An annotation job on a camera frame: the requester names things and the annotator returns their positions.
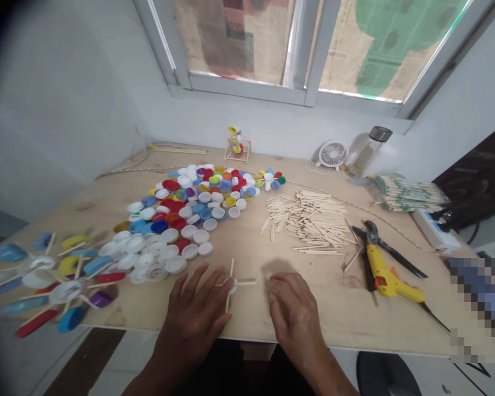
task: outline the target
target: wooden table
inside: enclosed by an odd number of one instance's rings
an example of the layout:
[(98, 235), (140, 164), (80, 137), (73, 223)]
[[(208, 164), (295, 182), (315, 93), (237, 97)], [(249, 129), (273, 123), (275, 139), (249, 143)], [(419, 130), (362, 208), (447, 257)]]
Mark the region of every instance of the wooden table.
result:
[[(364, 188), (349, 184), (342, 172), (331, 170), (328, 175), (320, 175), (305, 170), (302, 160), (258, 154), (253, 154), (249, 164), (244, 166), (242, 162), (224, 162), (223, 153), (223, 150), (215, 148), (208, 148), (207, 155), (151, 152), (149, 158), (138, 167), (175, 166), (177, 169), (191, 163), (213, 163), (216, 166), (239, 167), (251, 173), (271, 167), (281, 171), (290, 181), (324, 190), (369, 208), (369, 194)], [(111, 240), (113, 226), (128, 218), (126, 206), (144, 197), (150, 188), (166, 178), (168, 172), (150, 170), (102, 177), (5, 243), (18, 243), (29, 250), (40, 233), (56, 232), (57, 243), (52, 252), (56, 256), (61, 251), (62, 240), (86, 233), (91, 237), (89, 246), (99, 248)], [(279, 193), (293, 197), (299, 189), (297, 185), (286, 183)], [(402, 297), (387, 299), (377, 293), (374, 296), (369, 293), (365, 289), (361, 258), (343, 274), (342, 263), (350, 260), (356, 245), (345, 246), (342, 249), (346, 254), (344, 256), (314, 256), (291, 250), (302, 243), (284, 232), (277, 234), (273, 243), (270, 241), (269, 227), (259, 235), (267, 218), (266, 200), (276, 194), (275, 191), (263, 191), (248, 202), (240, 218), (228, 218), (220, 223), (211, 233), (213, 254), (189, 262), (190, 272), (205, 261), (210, 261), (211, 269), (225, 265), (229, 270), (234, 257), (237, 278), (257, 279), (257, 285), (239, 288), (232, 296), (230, 311), (233, 317), (225, 328), (224, 337), (275, 342), (264, 279), (274, 272), (298, 271), (317, 299), (324, 339), (329, 346), (440, 356), (457, 353), (456, 348), (451, 347), (449, 335), (413, 302)], [(78, 210), (84, 201), (89, 200), (95, 202), (94, 207)], [(495, 338), (488, 335), (483, 322), (476, 319), (476, 313), (457, 293), (456, 286), (451, 285), (449, 271), (439, 256), (434, 252), (422, 251), (384, 221), (354, 207), (346, 205), (346, 208), (351, 224), (364, 228), (361, 221), (373, 220), (381, 238), (429, 275), (428, 279), (419, 279), (383, 253), (387, 265), (396, 266), (401, 279), (425, 292), (428, 306), (458, 337), (464, 337), (463, 344), (472, 347), (471, 353), (486, 355), (486, 361), (495, 360)], [(432, 250), (410, 215), (388, 213), (377, 206), (370, 209), (403, 230), (423, 249)], [(455, 256), (476, 257), (465, 244), (455, 252)], [(0, 267), (4, 265), (8, 264), (0, 261)], [(169, 292), (176, 278), (169, 276), (161, 283), (140, 285), (125, 279), (117, 284), (116, 300), (104, 309), (89, 309), (83, 324), (158, 331), (166, 315)], [(31, 293), (31, 289), (22, 286), (0, 296), (0, 312), (5, 305)], [(32, 312), (19, 316), (28, 318)]]

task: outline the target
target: hand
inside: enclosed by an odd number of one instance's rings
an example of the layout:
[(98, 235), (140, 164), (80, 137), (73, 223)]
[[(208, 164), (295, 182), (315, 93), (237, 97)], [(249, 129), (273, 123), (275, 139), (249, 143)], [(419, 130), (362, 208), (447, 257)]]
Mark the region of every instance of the hand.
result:
[(183, 291), (187, 272), (174, 283), (167, 317), (152, 357), (142, 373), (128, 386), (125, 395), (169, 394), (207, 357), (231, 318), (231, 314), (224, 313), (224, 303), (234, 283), (234, 279), (229, 278), (223, 286), (215, 287), (225, 273), (225, 268), (221, 266), (196, 291), (208, 267), (208, 263), (198, 267)]
[(267, 281), (269, 313), (277, 341), (317, 395), (359, 395), (321, 333), (314, 295), (298, 273), (276, 273)]

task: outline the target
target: painted wall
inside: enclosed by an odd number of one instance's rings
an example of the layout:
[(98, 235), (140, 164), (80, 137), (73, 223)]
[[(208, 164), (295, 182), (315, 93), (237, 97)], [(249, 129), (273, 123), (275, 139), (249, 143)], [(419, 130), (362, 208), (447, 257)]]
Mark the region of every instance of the painted wall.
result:
[[(484, 59), (467, 57), (409, 133), (391, 139), (393, 147), (412, 157), (404, 168), (407, 175), (434, 178), (495, 129), (495, 104), (487, 99), (495, 91), (489, 84), (495, 79), (493, 35), (490, 27), (483, 48), (477, 43)], [(226, 127), (238, 123), (255, 152), (311, 158), (328, 139), (350, 145), (373, 125), (403, 134), (412, 124), (201, 92), (173, 99), (131, 0), (40, 2), (16, 22), (5, 44), (0, 210), (27, 221), (138, 151), (134, 125), (148, 141), (223, 147)], [(481, 76), (480, 70), (491, 76)], [(484, 78), (491, 80), (488, 90), (477, 85)], [(466, 115), (469, 125), (461, 119)], [(450, 143), (441, 144), (444, 139)], [(22, 200), (15, 194), (19, 190)]]

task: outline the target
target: floor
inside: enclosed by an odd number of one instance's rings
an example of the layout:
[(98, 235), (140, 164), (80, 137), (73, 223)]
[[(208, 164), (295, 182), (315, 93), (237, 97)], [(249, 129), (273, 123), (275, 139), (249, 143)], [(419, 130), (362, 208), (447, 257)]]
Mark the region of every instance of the floor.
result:
[[(13, 335), (18, 325), (16, 320), (0, 318), (0, 395), (42, 396), (85, 340), (89, 329), (78, 327), (59, 334), (55, 324), (48, 324), (18, 340)], [(150, 358), (156, 337), (156, 333), (127, 331), (88, 395), (120, 395)], [(265, 360), (271, 356), (272, 346), (250, 344), (245, 350), (246, 360)], [(357, 387), (357, 351), (333, 349), (332, 353)], [(483, 395), (448, 359), (412, 355), (403, 355), (403, 359), (423, 395)], [(495, 364), (485, 365), (491, 379), (465, 364), (460, 366), (487, 395), (495, 395)]]

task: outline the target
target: power strip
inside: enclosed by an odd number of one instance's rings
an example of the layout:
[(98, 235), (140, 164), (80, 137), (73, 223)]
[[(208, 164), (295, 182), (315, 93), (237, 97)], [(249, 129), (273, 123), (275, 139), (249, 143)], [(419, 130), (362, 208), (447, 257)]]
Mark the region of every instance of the power strip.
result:
[(418, 224), (423, 234), (435, 249), (452, 252), (460, 248), (460, 242), (450, 233), (444, 232), (438, 226), (439, 222), (431, 218), (431, 214), (422, 209), (416, 209), (412, 218)]

